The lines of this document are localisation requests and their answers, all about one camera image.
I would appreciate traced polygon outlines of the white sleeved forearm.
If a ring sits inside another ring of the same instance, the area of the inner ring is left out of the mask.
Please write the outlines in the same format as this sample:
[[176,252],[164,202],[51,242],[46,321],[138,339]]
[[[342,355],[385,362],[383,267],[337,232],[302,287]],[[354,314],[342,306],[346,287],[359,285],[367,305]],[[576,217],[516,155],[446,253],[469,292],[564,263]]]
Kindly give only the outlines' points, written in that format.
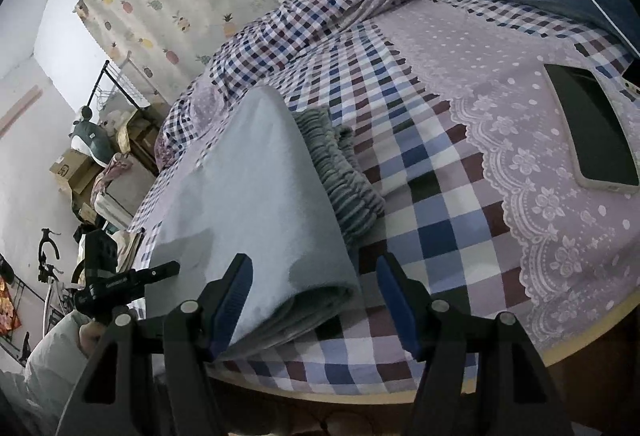
[[38,343],[23,370],[1,373],[1,393],[29,435],[53,435],[89,360],[78,344],[89,317],[74,310]]

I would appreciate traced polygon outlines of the person's hand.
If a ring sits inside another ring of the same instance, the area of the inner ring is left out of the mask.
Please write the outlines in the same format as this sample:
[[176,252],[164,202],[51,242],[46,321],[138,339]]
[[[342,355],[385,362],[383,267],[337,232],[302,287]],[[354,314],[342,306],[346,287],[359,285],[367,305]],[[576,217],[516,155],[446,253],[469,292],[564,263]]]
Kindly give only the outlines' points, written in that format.
[[92,356],[105,332],[106,326],[96,320],[91,320],[79,328],[79,348],[87,358]]

